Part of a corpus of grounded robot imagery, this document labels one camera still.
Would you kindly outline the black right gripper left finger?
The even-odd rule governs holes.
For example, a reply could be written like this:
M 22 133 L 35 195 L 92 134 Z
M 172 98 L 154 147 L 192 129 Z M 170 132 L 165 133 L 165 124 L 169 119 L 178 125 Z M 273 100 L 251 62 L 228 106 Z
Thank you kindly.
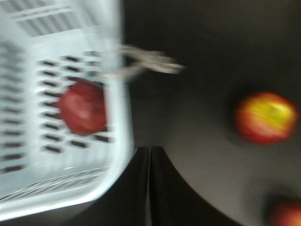
M 144 226 L 149 173 L 149 150 L 138 147 L 113 186 L 64 226 Z

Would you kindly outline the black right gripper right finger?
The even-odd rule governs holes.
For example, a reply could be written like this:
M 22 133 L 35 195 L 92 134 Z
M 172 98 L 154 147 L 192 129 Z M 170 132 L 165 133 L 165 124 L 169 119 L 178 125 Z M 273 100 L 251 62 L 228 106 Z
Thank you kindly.
M 182 178 L 163 147 L 150 151 L 150 214 L 154 226 L 237 226 Z

